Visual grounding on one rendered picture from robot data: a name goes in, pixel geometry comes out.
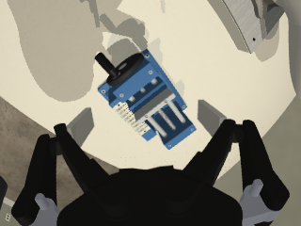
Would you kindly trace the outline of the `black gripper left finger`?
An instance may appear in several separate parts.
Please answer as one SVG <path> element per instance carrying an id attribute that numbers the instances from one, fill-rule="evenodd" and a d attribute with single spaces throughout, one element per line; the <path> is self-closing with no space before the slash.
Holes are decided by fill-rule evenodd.
<path id="1" fill-rule="evenodd" d="M 67 126 L 55 125 L 56 137 L 38 137 L 24 188 L 11 209 L 21 226 L 56 226 L 60 212 L 56 201 L 57 155 L 63 155 L 83 192 L 89 190 L 106 214 L 121 217 L 130 211 L 127 188 L 81 149 L 93 128 L 91 107 L 86 107 Z"/>

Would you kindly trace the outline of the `blue bench vise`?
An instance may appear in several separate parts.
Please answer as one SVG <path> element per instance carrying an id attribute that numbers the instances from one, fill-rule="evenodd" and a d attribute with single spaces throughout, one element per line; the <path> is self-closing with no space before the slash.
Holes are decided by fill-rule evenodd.
<path id="1" fill-rule="evenodd" d="M 197 130 L 183 113 L 187 105 L 181 95 L 148 49 L 127 57 L 116 68 L 103 53 L 95 60 L 109 73 L 98 91 L 144 139 L 151 140 L 157 131 L 170 150 Z"/>

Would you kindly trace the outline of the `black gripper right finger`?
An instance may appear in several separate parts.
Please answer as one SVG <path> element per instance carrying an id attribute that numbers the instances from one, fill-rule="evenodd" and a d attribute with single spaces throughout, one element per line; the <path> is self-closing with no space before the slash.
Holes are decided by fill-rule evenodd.
<path id="1" fill-rule="evenodd" d="M 269 226 L 290 192 L 273 171 L 255 122 L 243 120 L 243 124 L 236 124 L 205 100 L 198 100 L 198 121 L 212 138 L 164 187 L 165 209 L 175 214 L 187 211 L 205 183 L 214 186 L 232 143 L 239 143 L 242 226 Z"/>

